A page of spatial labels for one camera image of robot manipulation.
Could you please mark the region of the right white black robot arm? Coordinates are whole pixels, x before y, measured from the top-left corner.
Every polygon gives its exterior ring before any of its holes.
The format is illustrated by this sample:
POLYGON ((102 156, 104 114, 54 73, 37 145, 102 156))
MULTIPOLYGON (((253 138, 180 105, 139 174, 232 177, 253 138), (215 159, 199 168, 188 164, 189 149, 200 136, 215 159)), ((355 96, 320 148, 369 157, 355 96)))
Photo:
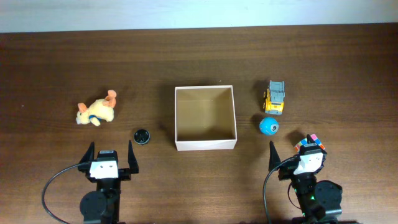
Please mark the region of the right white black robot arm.
POLYGON ((316 175, 324 168, 327 152, 315 134, 307 135, 295 146, 296 155, 281 160, 273 142, 269 143, 269 173, 263 184, 263 200, 266 200, 266 184, 273 172, 280 181, 289 180, 294 189, 301 217, 292 223, 338 223, 342 214, 342 186, 329 181, 318 181, 316 175))

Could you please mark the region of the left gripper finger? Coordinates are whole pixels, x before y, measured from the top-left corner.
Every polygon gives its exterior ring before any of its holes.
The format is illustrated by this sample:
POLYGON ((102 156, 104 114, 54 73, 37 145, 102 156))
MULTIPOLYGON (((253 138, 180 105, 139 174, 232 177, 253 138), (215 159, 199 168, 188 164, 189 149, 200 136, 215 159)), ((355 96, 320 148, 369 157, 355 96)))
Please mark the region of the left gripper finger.
POLYGON ((129 169, 130 170, 138 170, 139 169, 139 165, 137 163, 137 159, 134 155, 134 151, 133 151, 133 146, 132 146, 132 141, 129 140, 129 144, 128 144, 128 164, 129 164, 129 169))
POLYGON ((94 154, 95 154, 95 143, 91 142, 88 147, 88 150, 85 152, 79 163, 82 164, 85 162, 91 162, 94 159, 94 154))

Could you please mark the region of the yellow grey toy truck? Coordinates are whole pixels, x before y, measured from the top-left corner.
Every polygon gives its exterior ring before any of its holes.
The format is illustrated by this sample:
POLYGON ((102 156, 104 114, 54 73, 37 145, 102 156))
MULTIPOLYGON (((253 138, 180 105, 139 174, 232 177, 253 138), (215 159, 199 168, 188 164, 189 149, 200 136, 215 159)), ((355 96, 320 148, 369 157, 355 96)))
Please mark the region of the yellow grey toy truck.
POLYGON ((281 115, 284 109, 285 83, 270 81, 264 92, 263 109, 266 114, 281 115))

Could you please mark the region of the multicolour puzzle cube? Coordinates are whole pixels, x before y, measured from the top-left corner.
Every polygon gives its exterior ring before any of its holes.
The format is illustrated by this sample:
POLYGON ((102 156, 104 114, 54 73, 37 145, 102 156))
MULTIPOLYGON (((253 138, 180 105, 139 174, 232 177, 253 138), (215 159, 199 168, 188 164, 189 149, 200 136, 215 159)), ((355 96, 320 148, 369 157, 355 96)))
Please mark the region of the multicolour puzzle cube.
POLYGON ((295 146, 294 149, 299 152, 300 147, 303 145, 308 144, 310 141, 308 140, 309 138, 311 138, 317 145, 319 145, 321 147, 321 149, 325 150, 325 146, 322 144, 322 142, 318 139, 318 137, 316 136, 316 134, 311 134, 310 137, 306 137, 304 139, 302 139, 301 141, 299 141, 295 146))

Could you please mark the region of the blue toy ball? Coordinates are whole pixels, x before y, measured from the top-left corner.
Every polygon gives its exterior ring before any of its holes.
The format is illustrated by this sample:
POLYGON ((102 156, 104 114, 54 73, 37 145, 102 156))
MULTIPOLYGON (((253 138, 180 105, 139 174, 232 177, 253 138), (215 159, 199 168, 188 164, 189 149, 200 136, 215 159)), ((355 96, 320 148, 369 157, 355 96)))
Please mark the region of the blue toy ball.
POLYGON ((259 123, 259 129, 262 134, 271 136, 278 132, 279 123, 274 118, 266 117, 259 123))

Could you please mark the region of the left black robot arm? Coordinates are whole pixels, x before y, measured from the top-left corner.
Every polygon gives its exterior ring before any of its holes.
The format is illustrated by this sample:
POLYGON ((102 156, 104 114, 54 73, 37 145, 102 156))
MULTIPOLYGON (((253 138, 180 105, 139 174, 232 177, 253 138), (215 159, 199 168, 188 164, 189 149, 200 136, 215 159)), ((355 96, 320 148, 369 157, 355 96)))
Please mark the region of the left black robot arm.
POLYGON ((118 153, 115 150, 100 151, 95 155, 92 142, 81 158, 78 170, 96 184, 96 190, 88 192, 80 202, 84 223, 118 223, 121 198, 121 182, 130 181, 139 173, 132 142, 128 144, 128 168, 118 167, 118 153))

